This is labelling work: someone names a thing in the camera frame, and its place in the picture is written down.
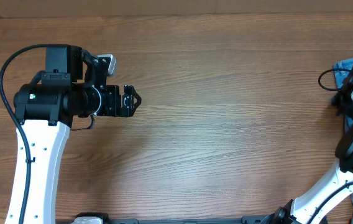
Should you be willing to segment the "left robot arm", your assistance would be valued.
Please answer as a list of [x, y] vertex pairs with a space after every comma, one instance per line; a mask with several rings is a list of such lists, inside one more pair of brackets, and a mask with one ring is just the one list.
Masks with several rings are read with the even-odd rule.
[[45, 50], [45, 68], [4, 104], [18, 146], [7, 223], [55, 223], [60, 163], [74, 117], [127, 118], [142, 102], [133, 86], [108, 85], [113, 55], [65, 44]]

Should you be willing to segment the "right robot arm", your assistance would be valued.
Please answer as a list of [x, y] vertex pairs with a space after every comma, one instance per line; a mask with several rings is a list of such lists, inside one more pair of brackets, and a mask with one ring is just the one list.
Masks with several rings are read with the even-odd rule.
[[[353, 60], [337, 63], [331, 72], [336, 81], [331, 104], [337, 115], [353, 122]], [[353, 123], [337, 144], [335, 157], [335, 163], [309, 191], [278, 208], [262, 223], [325, 223], [326, 215], [353, 194]]]

